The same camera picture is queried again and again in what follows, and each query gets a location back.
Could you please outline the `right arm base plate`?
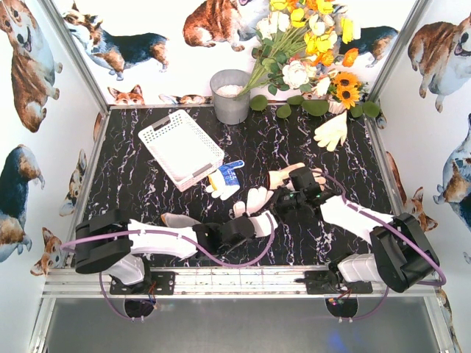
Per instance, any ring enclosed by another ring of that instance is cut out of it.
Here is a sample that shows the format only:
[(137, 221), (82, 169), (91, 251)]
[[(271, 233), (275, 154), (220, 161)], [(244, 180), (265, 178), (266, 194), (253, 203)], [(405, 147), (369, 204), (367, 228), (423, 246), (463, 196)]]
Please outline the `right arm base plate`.
[(305, 286), (307, 294), (370, 294), (370, 282), (347, 282), (339, 272), (332, 270), (305, 271), (303, 277), (294, 280)]

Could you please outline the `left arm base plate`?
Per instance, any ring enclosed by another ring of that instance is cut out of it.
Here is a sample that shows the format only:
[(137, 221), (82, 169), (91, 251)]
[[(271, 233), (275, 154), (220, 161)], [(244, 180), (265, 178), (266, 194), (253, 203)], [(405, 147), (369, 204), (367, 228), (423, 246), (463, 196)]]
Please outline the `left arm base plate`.
[(112, 277), (111, 295), (172, 295), (174, 293), (176, 273), (173, 271), (151, 271), (142, 282), (125, 285), (121, 280)]

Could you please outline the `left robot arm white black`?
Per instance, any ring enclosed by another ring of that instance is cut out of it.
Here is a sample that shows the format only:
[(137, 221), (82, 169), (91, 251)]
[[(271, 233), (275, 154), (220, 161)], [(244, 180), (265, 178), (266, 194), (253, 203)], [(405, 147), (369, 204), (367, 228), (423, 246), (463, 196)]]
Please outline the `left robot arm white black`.
[(243, 214), (223, 224), (202, 224), (184, 215), (163, 215), (167, 227), (133, 220), (112, 210), (76, 227), (75, 269), (78, 274), (108, 271), (125, 285), (144, 280), (146, 265), (137, 254), (163, 254), (181, 260), (220, 256), (262, 236), (254, 218)]

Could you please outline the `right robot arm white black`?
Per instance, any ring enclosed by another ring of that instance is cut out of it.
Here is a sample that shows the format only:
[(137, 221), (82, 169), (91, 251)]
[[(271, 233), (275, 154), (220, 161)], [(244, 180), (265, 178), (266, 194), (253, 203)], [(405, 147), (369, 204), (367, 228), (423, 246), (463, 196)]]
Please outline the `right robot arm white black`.
[(381, 282), (397, 293), (415, 284), (440, 287), (446, 277), (419, 222), (409, 213), (389, 215), (362, 207), (323, 188), (328, 175), (302, 163), (269, 172), (274, 191), (271, 208), (283, 217), (306, 210), (320, 221), (338, 226), (371, 247), (369, 254), (351, 254), (336, 267), (346, 282)]

